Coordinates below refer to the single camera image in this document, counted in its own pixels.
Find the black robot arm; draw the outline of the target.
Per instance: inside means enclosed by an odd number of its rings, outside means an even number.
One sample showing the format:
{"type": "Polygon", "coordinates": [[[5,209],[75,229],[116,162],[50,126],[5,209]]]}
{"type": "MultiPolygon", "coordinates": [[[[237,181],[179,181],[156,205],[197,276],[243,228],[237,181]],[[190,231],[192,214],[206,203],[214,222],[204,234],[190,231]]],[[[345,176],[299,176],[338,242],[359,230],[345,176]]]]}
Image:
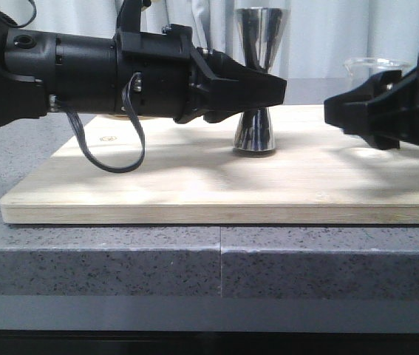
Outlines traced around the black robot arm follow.
{"type": "Polygon", "coordinates": [[[122,114],[121,93],[135,73],[135,112],[179,124],[204,116],[219,123],[280,104],[286,81],[195,47],[190,27],[140,29],[148,1],[125,1],[111,38],[23,30],[0,11],[0,127],[40,118],[64,103],[77,112],[122,114]]]}

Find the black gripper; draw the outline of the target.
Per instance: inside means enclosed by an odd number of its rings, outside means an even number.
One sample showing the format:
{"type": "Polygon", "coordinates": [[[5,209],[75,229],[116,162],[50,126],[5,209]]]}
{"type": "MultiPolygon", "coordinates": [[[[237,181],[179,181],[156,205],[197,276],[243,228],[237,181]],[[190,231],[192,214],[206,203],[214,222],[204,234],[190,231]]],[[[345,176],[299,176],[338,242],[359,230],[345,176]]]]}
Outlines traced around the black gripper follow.
{"type": "Polygon", "coordinates": [[[419,146],[418,70],[383,71],[326,99],[324,121],[375,149],[398,149],[403,142],[419,146]]]}
{"type": "Polygon", "coordinates": [[[115,40],[119,78],[140,73],[140,91],[132,99],[140,115],[173,118],[178,124],[204,115],[206,122],[219,123],[285,99],[283,78],[245,67],[216,50],[202,56],[190,27],[170,24],[155,34],[120,26],[115,40]]]}

